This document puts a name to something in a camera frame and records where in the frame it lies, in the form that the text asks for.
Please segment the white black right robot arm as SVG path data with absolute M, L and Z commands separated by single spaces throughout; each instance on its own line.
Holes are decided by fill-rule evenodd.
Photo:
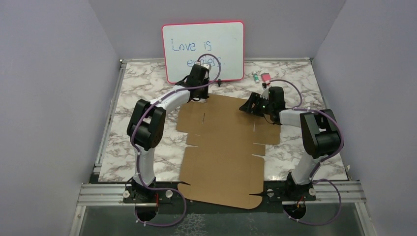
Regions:
M 322 161 L 337 154 L 343 146 L 332 110 L 303 110 L 286 107 L 282 87 L 265 89 L 266 95 L 251 93 L 239 110 L 258 117 L 268 116 L 272 124 L 301 129 L 304 153 L 284 184 L 283 194 L 296 200 L 308 193 L 313 176 Z

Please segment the brown cardboard box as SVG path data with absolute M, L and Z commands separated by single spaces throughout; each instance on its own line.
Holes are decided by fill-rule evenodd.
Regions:
M 268 145 L 280 143 L 281 128 L 239 110 L 244 99 L 212 94 L 179 110 L 176 129 L 187 133 L 180 181 L 192 185 L 226 179 L 264 181 Z

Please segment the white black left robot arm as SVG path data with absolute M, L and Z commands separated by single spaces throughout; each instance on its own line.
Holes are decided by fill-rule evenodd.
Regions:
M 154 152 L 162 139 L 166 116 L 191 100 L 208 98 L 210 70 L 209 64 L 196 62 L 189 75 L 164 95 L 151 101 L 137 101 L 127 134 L 136 155 L 131 189 L 141 201 L 148 202 L 154 197 Z

